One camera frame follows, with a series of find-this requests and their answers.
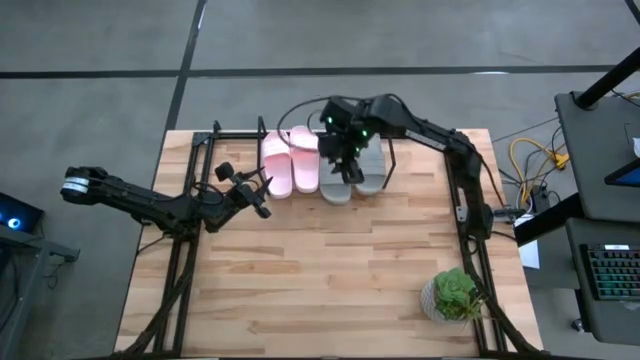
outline concrete floor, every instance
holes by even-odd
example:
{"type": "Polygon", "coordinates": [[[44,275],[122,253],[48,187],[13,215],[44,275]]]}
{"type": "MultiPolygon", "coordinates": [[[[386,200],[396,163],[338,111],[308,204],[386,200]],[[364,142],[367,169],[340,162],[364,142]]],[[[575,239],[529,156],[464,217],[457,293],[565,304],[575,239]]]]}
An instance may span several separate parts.
{"type": "MultiPolygon", "coordinates": [[[[0,72],[179,70],[196,4],[0,0],[0,72]]],[[[638,35],[623,0],[209,0],[191,68],[610,65],[638,46],[638,35]]],[[[584,89],[601,75],[192,78],[176,128],[208,129],[219,120],[226,129],[251,129],[258,115],[273,127],[311,97],[394,92],[419,116],[489,128],[498,139],[553,118],[556,93],[584,89]]],[[[43,281],[20,359],[112,350],[140,227],[106,207],[67,204],[58,191],[66,167],[77,165],[150,186],[175,88],[176,78],[0,80],[0,191],[44,209],[49,239],[82,249],[77,263],[60,270],[57,288],[43,281]]],[[[619,90],[639,88],[634,76],[619,90]]],[[[294,113],[289,124],[302,124],[307,113],[294,113]]],[[[522,136],[547,143],[557,126],[522,136]]],[[[495,143],[510,173],[507,147],[518,136],[495,143]]],[[[530,151],[519,147],[519,162],[530,151]]],[[[562,197],[575,192],[570,167],[547,181],[562,197]]],[[[513,201],[516,189],[506,190],[513,201]]],[[[577,317],[572,291],[531,291],[545,349],[637,358],[638,347],[601,344],[568,328],[577,317]]]]}

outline keyboard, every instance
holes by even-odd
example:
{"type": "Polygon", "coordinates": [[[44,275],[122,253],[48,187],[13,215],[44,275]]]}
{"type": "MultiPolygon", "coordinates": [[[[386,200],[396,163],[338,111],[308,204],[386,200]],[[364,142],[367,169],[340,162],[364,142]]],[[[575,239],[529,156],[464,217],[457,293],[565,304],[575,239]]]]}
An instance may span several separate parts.
{"type": "Polygon", "coordinates": [[[640,300],[640,246],[580,247],[597,300],[640,300]]]}

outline wooden table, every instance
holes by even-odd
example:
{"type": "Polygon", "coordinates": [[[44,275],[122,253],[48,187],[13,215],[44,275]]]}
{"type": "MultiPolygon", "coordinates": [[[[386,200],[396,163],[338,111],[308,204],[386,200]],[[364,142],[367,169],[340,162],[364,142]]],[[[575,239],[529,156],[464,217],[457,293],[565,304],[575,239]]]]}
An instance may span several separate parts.
{"type": "MultiPolygon", "coordinates": [[[[489,132],[464,132],[499,179],[489,132]]],[[[156,191],[181,192],[191,136],[168,132],[156,191]]],[[[350,204],[336,207],[319,193],[294,192],[268,201],[267,220],[247,209],[219,233],[203,232],[182,356],[477,355],[471,324],[436,324],[420,310],[424,284],[462,265],[443,156],[407,140],[394,145],[398,165],[382,194],[354,191],[350,204]]],[[[213,166],[223,161],[255,169],[256,141],[217,141],[213,166]]],[[[217,184],[215,175],[211,182],[217,184]]],[[[482,185],[497,207],[486,173],[482,185]]],[[[141,246],[159,237],[147,228],[141,246]]],[[[541,348],[516,244],[494,236],[487,247],[501,306],[541,348]]],[[[158,309],[170,248],[167,240],[137,258],[116,350],[131,344],[158,309]]]]}

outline slipper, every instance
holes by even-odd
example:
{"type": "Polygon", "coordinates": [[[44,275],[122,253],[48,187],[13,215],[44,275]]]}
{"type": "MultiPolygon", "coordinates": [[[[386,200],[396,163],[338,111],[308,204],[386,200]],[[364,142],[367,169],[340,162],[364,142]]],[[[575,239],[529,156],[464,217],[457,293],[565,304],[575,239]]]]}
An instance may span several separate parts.
{"type": "Polygon", "coordinates": [[[293,181],[301,193],[318,190],[318,172],[320,154],[318,137],[306,126],[294,126],[289,132],[291,142],[291,161],[293,162],[293,181]]]}
{"type": "Polygon", "coordinates": [[[320,159],[320,194],[332,205],[345,205],[351,199],[351,185],[342,181],[340,173],[332,174],[334,165],[320,159]]]}
{"type": "Polygon", "coordinates": [[[293,189],[291,181],[291,155],[289,146],[278,136],[278,133],[270,132],[262,140],[262,165],[266,179],[273,177],[269,184],[269,194],[274,199],[284,199],[291,195],[293,189]]]}
{"type": "Polygon", "coordinates": [[[358,165],[360,165],[364,174],[364,182],[356,184],[358,193],[369,196],[382,191],[382,186],[387,179],[387,169],[380,135],[374,135],[369,140],[369,145],[362,149],[358,158],[358,165]]]}

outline caster wheel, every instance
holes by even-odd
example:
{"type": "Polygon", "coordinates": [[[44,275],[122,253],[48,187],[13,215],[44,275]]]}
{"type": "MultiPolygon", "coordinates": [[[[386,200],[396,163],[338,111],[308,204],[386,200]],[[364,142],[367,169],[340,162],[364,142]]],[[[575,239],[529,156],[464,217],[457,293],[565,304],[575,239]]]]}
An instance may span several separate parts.
{"type": "Polygon", "coordinates": [[[571,328],[579,333],[584,333],[584,325],[582,319],[576,319],[571,322],[571,328]]]}

